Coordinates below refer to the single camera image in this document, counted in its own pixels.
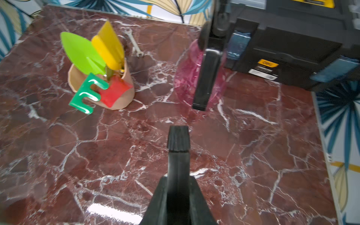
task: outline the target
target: marble surface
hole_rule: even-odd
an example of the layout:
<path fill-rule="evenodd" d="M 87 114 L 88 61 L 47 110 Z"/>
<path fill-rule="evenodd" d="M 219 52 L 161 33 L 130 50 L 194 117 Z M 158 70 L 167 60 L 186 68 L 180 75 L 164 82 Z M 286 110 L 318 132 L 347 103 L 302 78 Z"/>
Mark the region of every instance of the marble surface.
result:
<path fill-rule="evenodd" d="M 68 106 L 59 34 L 90 39 L 109 19 L 136 88 L 125 109 Z M 196 27 L 44 8 L 0 64 L 0 212 L 10 224 L 138 224 L 167 171 L 170 125 L 188 125 L 191 172 L 221 225 L 337 224 L 310 92 L 227 71 L 209 112 L 179 102 L 173 78 Z"/>

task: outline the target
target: tool case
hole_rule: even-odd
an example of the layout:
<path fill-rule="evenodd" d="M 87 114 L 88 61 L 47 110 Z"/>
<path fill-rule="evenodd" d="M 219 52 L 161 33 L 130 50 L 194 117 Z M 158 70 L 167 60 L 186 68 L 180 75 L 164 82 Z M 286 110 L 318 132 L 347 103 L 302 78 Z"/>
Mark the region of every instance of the tool case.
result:
<path fill-rule="evenodd" d="M 336 0 L 335 7 L 328 8 L 268 0 L 266 9 L 237 5 L 234 32 L 251 38 L 239 58 L 228 58 L 225 67 L 311 91 L 343 79 L 360 80 L 360 30 L 354 28 L 349 4 Z M 344 69 L 342 62 L 351 65 Z M 343 74 L 327 77 L 327 67 L 327 71 L 343 69 Z M 316 79 L 316 74 L 327 77 L 326 82 Z"/>

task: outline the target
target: wallpaper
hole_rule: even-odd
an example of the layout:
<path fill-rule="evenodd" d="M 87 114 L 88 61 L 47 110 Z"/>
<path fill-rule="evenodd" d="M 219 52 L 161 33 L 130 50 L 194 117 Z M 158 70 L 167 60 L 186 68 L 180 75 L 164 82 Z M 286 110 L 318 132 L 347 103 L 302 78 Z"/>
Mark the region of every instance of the wallpaper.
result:
<path fill-rule="evenodd" d="M 201 26 L 212 0 L 0 0 L 0 60 L 47 3 Z"/>
<path fill-rule="evenodd" d="M 360 82 L 316 94 L 343 225 L 360 224 Z"/>

